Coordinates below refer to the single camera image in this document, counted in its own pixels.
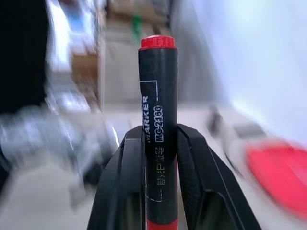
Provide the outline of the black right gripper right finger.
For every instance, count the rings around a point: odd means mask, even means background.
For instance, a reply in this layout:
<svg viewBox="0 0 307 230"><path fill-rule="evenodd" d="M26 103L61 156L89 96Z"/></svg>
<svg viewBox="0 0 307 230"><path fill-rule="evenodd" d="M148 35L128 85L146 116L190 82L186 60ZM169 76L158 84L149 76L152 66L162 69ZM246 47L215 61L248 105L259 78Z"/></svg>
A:
<svg viewBox="0 0 307 230"><path fill-rule="evenodd" d="M216 193L224 200L236 230L248 230L246 218L240 217L205 137L183 124L177 126L177 162L188 230L196 230L207 192Z"/></svg>

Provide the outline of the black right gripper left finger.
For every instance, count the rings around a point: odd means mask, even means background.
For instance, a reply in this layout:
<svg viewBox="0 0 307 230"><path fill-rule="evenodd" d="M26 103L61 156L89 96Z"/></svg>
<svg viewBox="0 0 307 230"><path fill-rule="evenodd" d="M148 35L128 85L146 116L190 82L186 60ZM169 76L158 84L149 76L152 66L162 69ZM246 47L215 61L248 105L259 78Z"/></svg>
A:
<svg viewBox="0 0 307 230"><path fill-rule="evenodd" d="M145 163L141 126L129 130L105 169L88 230L146 230Z"/></svg>

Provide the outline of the black marker with red cap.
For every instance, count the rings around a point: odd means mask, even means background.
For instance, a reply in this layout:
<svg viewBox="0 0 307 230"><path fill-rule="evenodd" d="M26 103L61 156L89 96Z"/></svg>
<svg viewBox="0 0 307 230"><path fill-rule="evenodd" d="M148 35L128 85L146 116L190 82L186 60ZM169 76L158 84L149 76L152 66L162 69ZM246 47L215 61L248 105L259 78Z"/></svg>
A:
<svg viewBox="0 0 307 230"><path fill-rule="evenodd" d="M152 35L138 52L147 230L177 230L177 47Z"/></svg>

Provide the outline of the red fabric pouch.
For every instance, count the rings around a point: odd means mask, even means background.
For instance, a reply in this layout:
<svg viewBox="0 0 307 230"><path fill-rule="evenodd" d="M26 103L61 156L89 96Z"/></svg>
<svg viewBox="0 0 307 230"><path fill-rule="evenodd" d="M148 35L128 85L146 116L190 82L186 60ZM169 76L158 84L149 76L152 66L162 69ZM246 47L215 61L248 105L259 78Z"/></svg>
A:
<svg viewBox="0 0 307 230"><path fill-rule="evenodd" d="M289 142L250 144L245 161L276 203L307 220L307 148Z"/></svg>

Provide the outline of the brown cardboard box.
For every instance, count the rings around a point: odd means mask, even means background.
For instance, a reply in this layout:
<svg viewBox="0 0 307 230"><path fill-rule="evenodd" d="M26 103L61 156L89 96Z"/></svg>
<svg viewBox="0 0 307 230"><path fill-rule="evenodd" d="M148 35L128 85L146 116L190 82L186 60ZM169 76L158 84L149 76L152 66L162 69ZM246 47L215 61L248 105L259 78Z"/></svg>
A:
<svg viewBox="0 0 307 230"><path fill-rule="evenodd" d="M71 76L78 90L87 101L98 102L98 55L73 53L71 57Z"/></svg>

